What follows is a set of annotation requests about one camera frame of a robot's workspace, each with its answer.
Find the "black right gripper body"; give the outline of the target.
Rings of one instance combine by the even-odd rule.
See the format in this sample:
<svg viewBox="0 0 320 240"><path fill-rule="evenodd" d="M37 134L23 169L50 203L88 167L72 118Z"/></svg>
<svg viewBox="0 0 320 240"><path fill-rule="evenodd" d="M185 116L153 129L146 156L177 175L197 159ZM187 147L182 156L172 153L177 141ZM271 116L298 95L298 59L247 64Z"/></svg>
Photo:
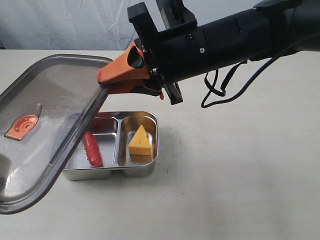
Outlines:
<svg viewBox="0 0 320 240"><path fill-rule="evenodd" d="M158 31L144 2L128 7L127 17L138 35L134 42L143 52L150 79L164 88L172 105L183 102L178 82L196 72L201 54L199 27Z"/></svg>

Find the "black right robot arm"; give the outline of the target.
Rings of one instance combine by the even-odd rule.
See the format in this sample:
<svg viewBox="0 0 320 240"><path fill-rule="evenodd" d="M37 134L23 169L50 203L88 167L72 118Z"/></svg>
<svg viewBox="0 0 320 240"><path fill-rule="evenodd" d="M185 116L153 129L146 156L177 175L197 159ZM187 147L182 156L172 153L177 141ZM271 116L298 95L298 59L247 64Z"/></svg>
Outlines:
<svg viewBox="0 0 320 240"><path fill-rule="evenodd" d="M201 26L181 0L159 0L157 6L163 31L144 2L127 9L138 37L97 73L97 81L111 85L112 94L166 92L175 105L183 100L179 81L231 66L220 88L207 83L209 93L224 97L236 69L248 61L270 65L283 56L320 49L317 0L263 0Z"/></svg>

